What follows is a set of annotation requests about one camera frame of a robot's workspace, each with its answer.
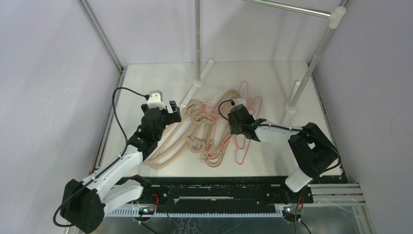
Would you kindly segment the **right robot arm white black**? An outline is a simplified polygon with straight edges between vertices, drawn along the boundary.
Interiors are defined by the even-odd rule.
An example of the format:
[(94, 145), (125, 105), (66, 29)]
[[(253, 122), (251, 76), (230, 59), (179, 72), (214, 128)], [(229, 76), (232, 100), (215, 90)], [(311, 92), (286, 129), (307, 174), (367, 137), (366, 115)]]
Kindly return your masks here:
[(230, 110), (227, 121), (232, 135), (257, 142), (288, 143), (298, 164), (281, 190), (288, 203), (299, 199), (301, 190), (309, 183), (341, 164), (337, 148), (315, 123), (301, 127), (277, 125), (264, 118), (255, 119), (241, 104)]

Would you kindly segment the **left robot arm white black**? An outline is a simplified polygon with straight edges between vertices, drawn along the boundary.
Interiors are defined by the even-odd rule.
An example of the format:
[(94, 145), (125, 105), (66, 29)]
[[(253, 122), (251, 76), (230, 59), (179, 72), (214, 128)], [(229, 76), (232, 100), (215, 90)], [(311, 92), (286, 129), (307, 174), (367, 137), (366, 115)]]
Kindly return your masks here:
[(152, 190), (146, 186), (146, 179), (128, 179), (121, 185), (118, 181), (152, 154), (168, 125), (181, 122), (180, 108), (175, 101), (169, 104), (172, 112), (168, 112), (162, 101), (143, 104), (141, 125), (127, 140), (125, 152), (120, 153), (109, 166), (83, 180), (70, 180), (65, 185), (62, 203), (55, 214), (83, 233), (90, 234), (107, 214), (124, 204), (133, 200), (149, 202)]

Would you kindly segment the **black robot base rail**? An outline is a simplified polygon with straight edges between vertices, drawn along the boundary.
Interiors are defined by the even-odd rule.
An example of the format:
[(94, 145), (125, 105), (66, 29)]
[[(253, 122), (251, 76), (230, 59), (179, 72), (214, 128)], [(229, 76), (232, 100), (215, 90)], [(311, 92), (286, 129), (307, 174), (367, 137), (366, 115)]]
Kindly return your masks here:
[(149, 177), (143, 178), (140, 202), (155, 203), (170, 214), (268, 214), (276, 206), (347, 202), (357, 186), (338, 176), (317, 180), (299, 192), (290, 191), (283, 176)]

